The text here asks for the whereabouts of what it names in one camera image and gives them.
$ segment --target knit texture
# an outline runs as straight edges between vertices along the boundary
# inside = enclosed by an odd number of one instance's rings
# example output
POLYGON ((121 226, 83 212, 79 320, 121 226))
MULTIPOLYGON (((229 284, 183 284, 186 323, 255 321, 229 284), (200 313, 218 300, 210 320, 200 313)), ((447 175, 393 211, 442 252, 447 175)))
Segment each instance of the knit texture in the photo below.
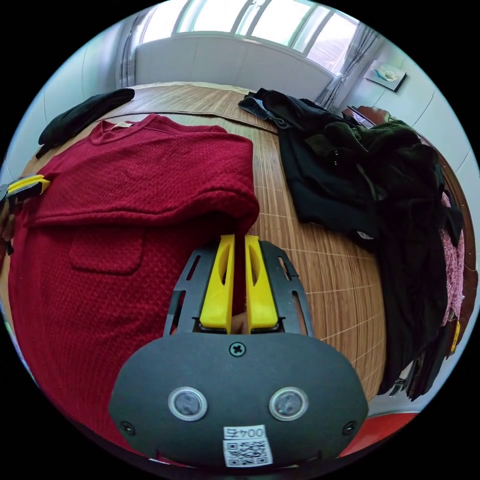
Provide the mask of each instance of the knit texture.
MULTIPOLYGON (((441 198, 442 205, 450 208, 450 200, 444 193, 441 198)), ((460 317, 460 309, 464 300, 464 263, 465 263, 465 241, 464 232, 460 232, 458 246, 452 243, 452 239, 445 228, 440 230, 440 237, 443 243, 443 252, 446 263, 446 292, 448 297, 447 309, 443 318, 442 326, 447 322, 457 320, 460 317)))
MULTIPOLYGON (((120 447, 117 374, 162 336, 192 251, 257 219, 252 158, 250 140, 218 126, 102 121, 40 171, 51 185, 16 219, 8 288, 25 361, 59 409, 120 447)), ((244 304, 238 288, 233 313, 244 304)))

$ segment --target pink clothing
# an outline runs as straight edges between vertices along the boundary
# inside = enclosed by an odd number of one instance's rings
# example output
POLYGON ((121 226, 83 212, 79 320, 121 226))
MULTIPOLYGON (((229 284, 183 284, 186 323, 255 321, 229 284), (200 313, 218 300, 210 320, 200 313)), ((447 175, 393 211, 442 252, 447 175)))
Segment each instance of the pink clothing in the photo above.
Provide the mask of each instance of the pink clothing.
MULTIPOLYGON (((441 202, 445 207, 450 207, 450 200, 444 193, 441 202)), ((460 233, 458 247, 454 247, 449 233, 442 228, 440 230, 441 241, 443 242, 443 252, 445 254, 446 263, 446 291, 448 303, 446 307, 445 317, 442 326, 447 322, 456 320, 460 316, 460 308, 463 301, 464 290, 464 260, 465 260, 465 244, 464 233, 460 233)))

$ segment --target bamboo mat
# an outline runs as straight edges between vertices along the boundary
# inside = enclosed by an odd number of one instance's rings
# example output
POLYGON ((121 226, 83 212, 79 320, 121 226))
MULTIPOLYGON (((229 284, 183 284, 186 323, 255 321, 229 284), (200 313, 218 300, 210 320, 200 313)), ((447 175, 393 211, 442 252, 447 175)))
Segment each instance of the bamboo mat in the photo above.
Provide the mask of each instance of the bamboo mat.
MULTIPOLYGON (((149 112, 170 109, 165 116, 179 124, 219 125, 253 142, 253 175, 260 215, 250 233, 276 244, 288 254, 305 288, 315 336, 349 359, 370 400, 377 394, 386 358, 385 314, 377 262, 342 235, 296 220, 277 135, 269 131, 272 130, 269 125, 265 128, 266 122, 237 107, 242 93, 227 90, 214 93, 210 87, 195 85, 146 87, 139 89, 131 102, 105 117, 114 118, 112 121, 116 123, 139 121, 149 112), (255 122, 250 117, 258 120, 259 125, 252 125, 255 122)), ((33 158, 23 174, 38 171, 52 156, 88 135, 93 126, 40 161, 33 158)), ((0 275, 0 294, 6 311, 9 310, 5 290, 8 265, 6 259, 0 275)))
POLYGON ((135 88, 135 98, 105 115, 111 119, 127 114, 172 114, 183 113, 206 117, 224 118, 244 125, 276 133, 274 125, 253 116, 238 107, 244 93, 228 89, 180 84, 135 88))

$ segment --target window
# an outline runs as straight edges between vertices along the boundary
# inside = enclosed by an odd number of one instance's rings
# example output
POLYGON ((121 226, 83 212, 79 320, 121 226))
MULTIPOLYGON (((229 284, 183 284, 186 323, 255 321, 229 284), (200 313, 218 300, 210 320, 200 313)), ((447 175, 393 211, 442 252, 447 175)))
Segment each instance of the window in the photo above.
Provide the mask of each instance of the window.
POLYGON ((187 1, 169 0, 158 5, 143 33, 142 43, 169 38, 187 1))
POLYGON ((296 39, 293 48, 298 52, 303 52, 309 45, 312 37, 319 29, 321 23, 326 19, 331 10, 325 6, 318 5, 301 29, 300 35, 296 39))
POLYGON ((340 73, 358 20, 335 13, 326 23, 306 56, 334 74, 340 73))
POLYGON ((251 4, 248 6, 243 18, 238 25, 236 30, 237 35, 246 35, 249 31, 252 22, 255 17, 259 14, 260 7, 266 2, 266 0, 252 0, 251 4))
POLYGON ((261 14, 252 32, 257 37, 289 46, 312 5, 295 0, 272 0, 261 14))
POLYGON ((167 0, 147 23, 142 43, 192 32, 276 44, 339 74, 359 21, 308 0, 167 0))
POLYGON ((230 32, 246 0, 197 0, 182 19, 181 32, 230 32))

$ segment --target white curtain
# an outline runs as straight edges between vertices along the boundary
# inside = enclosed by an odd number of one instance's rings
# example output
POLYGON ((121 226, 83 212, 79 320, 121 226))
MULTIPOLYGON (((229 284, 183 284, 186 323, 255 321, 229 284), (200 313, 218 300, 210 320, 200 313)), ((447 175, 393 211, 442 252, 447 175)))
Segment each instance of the white curtain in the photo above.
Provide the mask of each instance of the white curtain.
POLYGON ((320 93, 315 99, 315 103, 326 110, 333 110, 335 100, 339 96, 345 80, 356 69, 365 56, 378 46, 380 40, 381 36, 377 31, 366 26, 364 23, 359 23, 345 56, 341 73, 320 93))
POLYGON ((120 44, 118 88, 133 87, 135 83, 136 49, 142 40, 145 26, 155 8, 147 8, 125 19, 123 27, 124 42, 120 44))

